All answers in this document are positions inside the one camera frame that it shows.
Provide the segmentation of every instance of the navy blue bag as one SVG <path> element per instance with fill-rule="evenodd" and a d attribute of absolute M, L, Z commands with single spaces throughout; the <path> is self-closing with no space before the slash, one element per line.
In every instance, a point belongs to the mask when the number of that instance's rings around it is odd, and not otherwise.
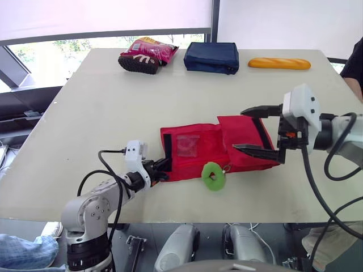
<path fill-rule="evenodd" d="M 239 68 L 234 42 L 192 42 L 184 56 L 188 71 L 235 74 Z"/>

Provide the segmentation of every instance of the green donut toy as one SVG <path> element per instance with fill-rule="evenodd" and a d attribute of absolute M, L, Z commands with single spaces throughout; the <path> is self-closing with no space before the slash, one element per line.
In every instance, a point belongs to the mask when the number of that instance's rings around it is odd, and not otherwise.
<path fill-rule="evenodd" d="M 222 168 L 217 163 L 213 162 L 209 162 L 204 165 L 202 180 L 211 191 L 221 190 L 226 183 L 225 174 Z"/>

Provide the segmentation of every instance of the sneaker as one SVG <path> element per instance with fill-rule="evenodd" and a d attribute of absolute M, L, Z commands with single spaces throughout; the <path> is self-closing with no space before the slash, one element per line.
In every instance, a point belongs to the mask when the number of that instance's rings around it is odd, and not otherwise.
<path fill-rule="evenodd" d="M 63 225 L 61 222 L 48 222 L 43 231 L 41 232 L 41 236 L 51 236 L 54 239 L 58 239 L 63 231 Z"/>

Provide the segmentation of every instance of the red bag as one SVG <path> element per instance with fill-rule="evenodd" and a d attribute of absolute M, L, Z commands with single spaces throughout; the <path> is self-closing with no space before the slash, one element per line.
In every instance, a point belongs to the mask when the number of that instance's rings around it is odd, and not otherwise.
<path fill-rule="evenodd" d="M 250 157 L 232 145 L 248 143 L 273 149 L 271 139 L 260 119 L 249 116 L 218 116 L 220 124 L 195 124 L 161 128 L 161 139 L 167 158 L 172 159 L 168 181 L 201 176 L 204 164 L 218 163 L 229 172 L 264 170 L 279 163 Z"/>

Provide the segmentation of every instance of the table surface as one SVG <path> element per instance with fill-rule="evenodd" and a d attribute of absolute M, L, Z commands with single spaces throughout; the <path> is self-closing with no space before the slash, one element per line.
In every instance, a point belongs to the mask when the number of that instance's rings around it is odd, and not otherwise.
<path fill-rule="evenodd" d="M 68 80 L 0 180 L 0 217 L 59 220 L 76 196 L 83 176 L 103 169 L 101 149 L 121 149 L 128 140 L 149 144 L 149 159 L 163 157 L 161 127 L 217 124 L 217 116 L 239 114 L 257 105 L 278 105 L 285 93 L 307 83 L 322 112 L 362 112 L 341 77 L 318 50 L 240 50 L 236 75 L 186 71 L 185 51 L 157 75 L 131 73 L 117 63 L 121 49 L 93 49 Z M 311 69 L 254 69 L 254 57 L 304 58 Z M 264 120 L 273 142 L 278 118 Z M 323 173 L 327 156 L 314 151 L 310 162 L 316 183 L 334 210 L 363 195 L 363 173 L 341 182 Z M 110 154 L 116 172 L 124 158 Z M 331 169 L 342 175 L 355 169 L 335 158 Z M 106 179 L 94 175 L 84 190 Z M 341 212 L 343 220 L 363 219 L 363 204 Z M 286 164 L 264 171 L 227 174 L 226 186 L 211 192 L 198 178 L 161 183 L 139 192 L 123 207 L 122 222 L 322 222 L 328 219 L 307 181 L 301 152 L 288 151 Z"/>

